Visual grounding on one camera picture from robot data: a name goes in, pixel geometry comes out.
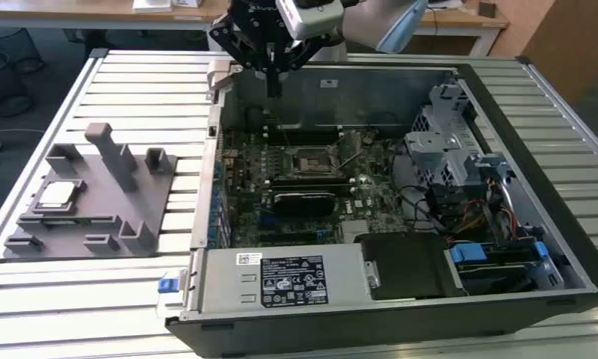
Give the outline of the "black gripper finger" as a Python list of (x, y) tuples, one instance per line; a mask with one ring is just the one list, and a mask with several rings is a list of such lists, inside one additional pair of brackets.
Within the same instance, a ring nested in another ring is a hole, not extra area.
[(276, 97), (281, 97), (284, 93), (283, 77), (291, 71), (299, 70), (324, 46), (324, 34), (307, 40), (285, 39), (284, 42), (276, 43)]
[(265, 49), (256, 49), (248, 43), (248, 39), (232, 21), (231, 14), (224, 14), (213, 22), (208, 34), (243, 67), (259, 73), (267, 83), (268, 97), (276, 97), (276, 68), (268, 51), (269, 46)]

